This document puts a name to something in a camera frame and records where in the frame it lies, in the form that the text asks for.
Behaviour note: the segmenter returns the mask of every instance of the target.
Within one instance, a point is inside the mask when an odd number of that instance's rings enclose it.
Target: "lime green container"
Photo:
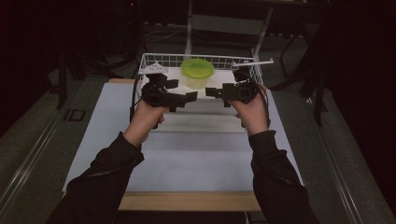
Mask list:
[[[186,78],[186,86],[200,90],[215,73],[212,63],[204,59],[188,59],[181,64],[181,74]]]

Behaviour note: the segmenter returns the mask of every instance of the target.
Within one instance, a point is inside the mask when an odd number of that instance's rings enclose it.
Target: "white wire basket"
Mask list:
[[[183,133],[244,133],[246,130],[241,127],[240,121],[234,119],[233,108],[224,107],[220,99],[205,95],[205,88],[192,90],[183,83],[181,75],[181,64],[188,59],[203,59],[211,62],[215,68],[215,74],[208,83],[208,87],[221,88],[224,82],[234,82],[233,70],[238,69],[233,66],[235,63],[257,63],[254,58],[230,57],[214,55],[186,55],[186,54],[143,54],[139,66],[139,77],[135,78],[137,85],[137,99],[141,95],[141,88],[147,82],[144,74],[149,70],[149,66],[159,64],[166,67],[168,72],[164,73],[169,79],[177,78],[178,87],[172,89],[172,93],[184,94],[190,91],[198,91],[197,100],[186,104],[183,108],[178,108],[176,114],[169,113],[167,120],[156,132],[183,132]],[[257,82],[262,83],[260,66],[257,64],[248,65],[249,74]]]
[[[145,53],[139,67],[139,74],[143,74],[143,69],[154,63],[159,63],[164,67],[180,67],[181,64],[188,59],[198,58],[209,61],[216,70],[235,70],[235,63],[257,63],[254,58],[216,56],[216,55],[196,55],[196,54],[161,54],[161,53]],[[260,66],[257,64],[249,65],[249,73],[257,83],[262,84],[262,73]]]

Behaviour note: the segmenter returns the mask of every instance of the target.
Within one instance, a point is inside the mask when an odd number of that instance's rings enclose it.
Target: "hand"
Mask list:
[[[156,123],[164,122],[163,113],[169,108],[166,107],[152,107],[144,100],[141,100],[137,105],[134,117],[131,120],[123,137],[135,147],[139,147],[149,136],[149,131]]]
[[[235,116],[242,120],[248,135],[268,131],[267,115],[262,97],[259,94],[247,105],[240,101],[230,101],[228,103],[235,108],[238,113]]]

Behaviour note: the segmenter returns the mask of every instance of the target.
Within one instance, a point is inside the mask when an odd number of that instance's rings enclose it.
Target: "finger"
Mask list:
[[[242,105],[243,103],[240,101],[227,101],[228,104],[232,105],[233,107],[238,107]]]
[[[160,116],[160,118],[158,119],[158,123],[163,123],[165,121],[165,117],[162,115]]]
[[[162,113],[165,113],[169,109],[169,107],[163,107],[163,106],[160,106],[159,108]]]

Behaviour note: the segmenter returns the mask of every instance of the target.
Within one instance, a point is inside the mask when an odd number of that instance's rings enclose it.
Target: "gray floor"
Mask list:
[[[148,52],[184,52],[183,33],[163,39],[164,36],[147,36],[147,39],[156,40],[147,42]],[[249,57],[250,48],[255,44],[252,36],[235,36],[234,39],[222,40],[217,38],[217,42],[210,37],[206,33],[194,34],[192,53]],[[264,40],[261,60],[274,58],[276,61],[273,65],[262,67],[264,84],[267,86],[285,79],[278,57],[287,41],[282,36],[272,35]],[[284,58],[288,71],[297,66],[305,49],[306,44],[302,39],[297,39],[290,47]],[[136,64],[131,64],[115,72],[128,78],[135,67]],[[57,71],[50,76],[56,77]],[[85,81],[69,80],[69,101],[63,109],[57,110],[57,96],[47,93],[0,139],[1,192],[6,192],[15,174],[25,174],[17,176],[22,182],[22,185],[18,185],[21,187],[12,185],[11,189],[14,190],[8,191],[8,194],[13,193],[13,197],[1,199],[0,223],[45,222],[62,197],[64,179],[89,123],[97,97],[107,81],[108,78],[95,73],[90,73]],[[320,222],[396,223],[332,94],[325,92],[327,111],[322,113],[323,127],[320,128],[312,118],[312,105],[298,94],[301,84],[293,84],[285,90],[275,92],[274,96],[300,171],[307,183],[312,207]],[[84,119],[80,122],[64,120],[68,109],[86,111]],[[36,162],[25,166],[32,169],[28,173],[19,172],[22,163],[29,156],[37,158]],[[263,220],[260,214],[253,215]]]

